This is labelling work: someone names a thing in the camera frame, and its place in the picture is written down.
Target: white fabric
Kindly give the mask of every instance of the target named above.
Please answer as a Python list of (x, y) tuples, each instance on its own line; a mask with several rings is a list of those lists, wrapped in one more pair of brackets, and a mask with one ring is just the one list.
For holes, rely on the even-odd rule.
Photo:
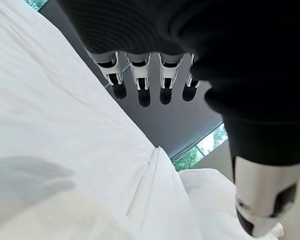
[(168, 156), (22, 0), (0, 0), (0, 240), (10, 239), (201, 239)]
[[(218, 170), (203, 168), (179, 172), (192, 203), (202, 238), (208, 240), (255, 240), (241, 227), (235, 207), (236, 186)], [(278, 223), (260, 240), (276, 240), (283, 236)]]

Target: black fingertip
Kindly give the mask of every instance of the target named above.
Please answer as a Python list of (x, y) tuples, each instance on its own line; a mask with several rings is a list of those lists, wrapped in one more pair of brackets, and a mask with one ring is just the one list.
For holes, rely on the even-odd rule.
[(192, 99), (194, 99), (196, 92), (197, 89), (194, 86), (188, 87), (187, 84), (185, 84), (182, 92), (183, 100), (190, 102)]
[(117, 99), (124, 99), (127, 96), (127, 89), (125, 82), (123, 81), (122, 84), (114, 84), (112, 86), (113, 94)]
[(150, 98), (150, 90), (138, 90), (138, 100), (139, 100), (139, 104), (142, 107), (148, 107), (150, 105), (151, 102), (151, 98)]
[(172, 98), (172, 89), (169, 89), (168, 87), (166, 88), (161, 88), (160, 89), (160, 102), (164, 105), (167, 105), (171, 102)]

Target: gray ceiling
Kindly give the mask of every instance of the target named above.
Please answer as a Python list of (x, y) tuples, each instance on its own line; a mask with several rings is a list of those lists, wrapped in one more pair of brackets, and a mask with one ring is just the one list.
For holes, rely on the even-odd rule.
[[(80, 40), (55, 1), (49, 1), (39, 12), (63, 33), (87, 66), (105, 86), (107, 81), (102, 76), (99, 68), (87, 55)], [(119, 58), (120, 64), (123, 67), (126, 66), (127, 59), (123, 53), (119, 55)], [(152, 55), (150, 62), (151, 104), (149, 107), (144, 108), (139, 105), (138, 92), (133, 82), (130, 68), (123, 73), (127, 88), (125, 99), (115, 99), (111, 87), (107, 88), (111, 96), (114, 97), (149, 140), (155, 146), (164, 148), (170, 157), (204, 136), (221, 121), (221, 116), (209, 109), (204, 101), (204, 93), (210, 87), (207, 82), (201, 84), (192, 101), (185, 102), (182, 99), (182, 91), (189, 68), (190, 56), (187, 54), (184, 56), (179, 68), (177, 80), (172, 91), (172, 101), (168, 105), (161, 104), (159, 100), (160, 72), (157, 53)]]

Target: white pillow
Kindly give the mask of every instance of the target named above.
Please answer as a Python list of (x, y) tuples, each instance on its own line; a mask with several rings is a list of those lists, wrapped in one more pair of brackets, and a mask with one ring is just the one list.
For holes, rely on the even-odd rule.
[[(255, 240), (241, 227), (236, 207), (236, 186), (216, 169), (183, 170), (180, 177), (190, 198), (201, 229), (202, 239)], [(283, 236), (278, 223), (260, 240), (276, 240)]]

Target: window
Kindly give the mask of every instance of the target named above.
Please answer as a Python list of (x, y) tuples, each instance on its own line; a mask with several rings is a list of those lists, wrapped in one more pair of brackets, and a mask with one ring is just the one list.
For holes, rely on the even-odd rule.
[(225, 125), (222, 123), (202, 140), (192, 144), (189, 148), (173, 157), (172, 162), (175, 170), (179, 172), (184, 169), (190, 169), (227, 139), (228, 135)]
[(47, 1), (48, 0), (26, 0), (26, 2), (37, 11), (39, 11)]

